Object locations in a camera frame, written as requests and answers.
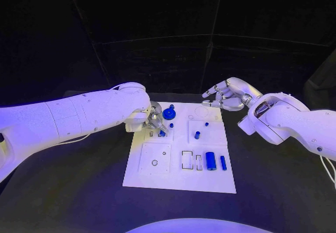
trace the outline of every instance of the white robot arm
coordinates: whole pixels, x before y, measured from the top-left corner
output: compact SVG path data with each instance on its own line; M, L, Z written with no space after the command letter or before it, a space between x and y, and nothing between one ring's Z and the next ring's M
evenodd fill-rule
M160 112L139 83L122 84L119 90L0 108L0 182L34 153L123 122L127 132L143 127L168 132Z
M306 105L284 93L263 95L241 79L230 78L215 85L204 97L217 93L217 100L204 101L211 107L238 111L247 105L248 115L238 126L248 135L257 132L273 144L279 145L290 136L306 149L336 161L336 112L310 111Z

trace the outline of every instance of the white platform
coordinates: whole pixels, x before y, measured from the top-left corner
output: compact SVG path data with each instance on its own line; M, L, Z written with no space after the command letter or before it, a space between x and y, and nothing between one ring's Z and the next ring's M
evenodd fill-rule
M123 186L237 193L221 110L196 103L160 102L163 110L171 104L176 118L165 120L166 137L159 137L159 130L153 129L134 133ZM214 171L207 169L205 153L209 151L217 158Z

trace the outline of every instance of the black backdrop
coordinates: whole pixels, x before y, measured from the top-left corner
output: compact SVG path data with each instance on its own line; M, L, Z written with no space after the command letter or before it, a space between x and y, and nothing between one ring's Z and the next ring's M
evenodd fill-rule
M228 77L299 98L336 41L336 2L6 0L0 104L136 81L202 93Z

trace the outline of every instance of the blue object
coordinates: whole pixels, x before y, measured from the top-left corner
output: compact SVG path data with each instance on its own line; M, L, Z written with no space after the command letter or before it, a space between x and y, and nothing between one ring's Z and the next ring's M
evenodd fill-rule
M195 139L199 139L199 136L201 136L201 132L198 131L195 134Z
M209 171L217 170L217 160L215 160L215 153L207 152L205 153L205 159L207 159L207 168Z
M175 112L175 109L173 109L173 105L171 105L171 107L163 110L163 118L166 120L173 120L175 117L176 117L176 112Z
M222 162L222 170L227 171L227 163L224 156L221 156L221 162Z
M160 130L160 136L165 137L166 136L166 133Z

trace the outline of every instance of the tabletop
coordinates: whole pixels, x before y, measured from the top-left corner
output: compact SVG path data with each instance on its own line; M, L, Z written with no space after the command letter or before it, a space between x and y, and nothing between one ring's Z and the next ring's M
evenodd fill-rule
M150 93L153 101L201 95ZM133 133L124 124L34 154L0 195L0 232L126 232L173 218L214 218L274 233L336 231L336 190L319 156L295 138L279 146L222 111L237 194L123 187Z

